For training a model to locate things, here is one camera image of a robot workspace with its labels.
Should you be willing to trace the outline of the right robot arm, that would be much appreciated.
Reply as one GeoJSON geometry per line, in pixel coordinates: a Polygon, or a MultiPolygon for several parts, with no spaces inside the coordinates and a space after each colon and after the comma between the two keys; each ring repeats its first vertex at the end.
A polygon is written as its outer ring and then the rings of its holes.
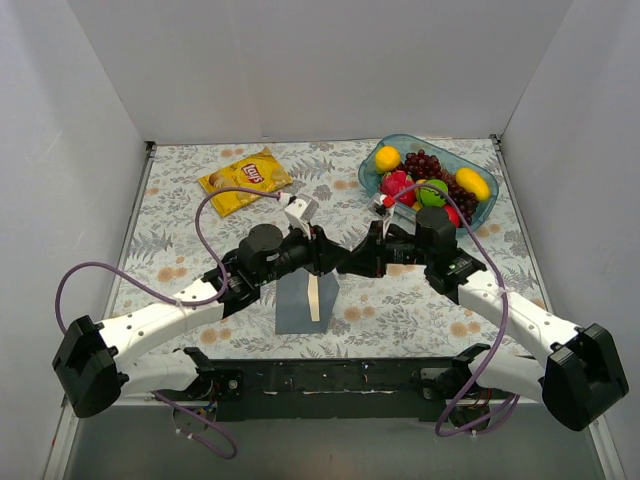
{"type": "Polygon", "coordinates": [[[523,346],[524,357],[475,344],[448,369],[422,380],[433,395],[455,400],[495,389],[543,404],[563,426],[581,431],[629,392],[610,332],[586,328],[507,290],[485,263],[457,244],[456,228],[436,207],[421,209],[414,233],[374,221],[365,239],[337,268],[341,274],[380,278],[390,264],[421,265],[433,290],[498,327],[523,346]]]}

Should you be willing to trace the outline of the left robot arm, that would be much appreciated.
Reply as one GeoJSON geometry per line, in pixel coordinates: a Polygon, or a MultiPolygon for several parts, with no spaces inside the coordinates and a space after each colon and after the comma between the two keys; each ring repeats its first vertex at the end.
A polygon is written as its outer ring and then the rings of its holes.
{"type": "Polygon", "coordinates": [[[271,224],[260,224],[224,255],[219,267],[167,300],[117,318],[93,322],[82,316],[71,322],[52,367],[79,418],[97,415],[132,393],[174,390],[203,399],[212,390],[213,377],[189,354],[171,354],[147,365],[140,357],[246,308],[259,299],[266,284],[299,269],[326,275],[349,254],[319,226],[309,234],[297,228],[284,234],[271,224]]]}

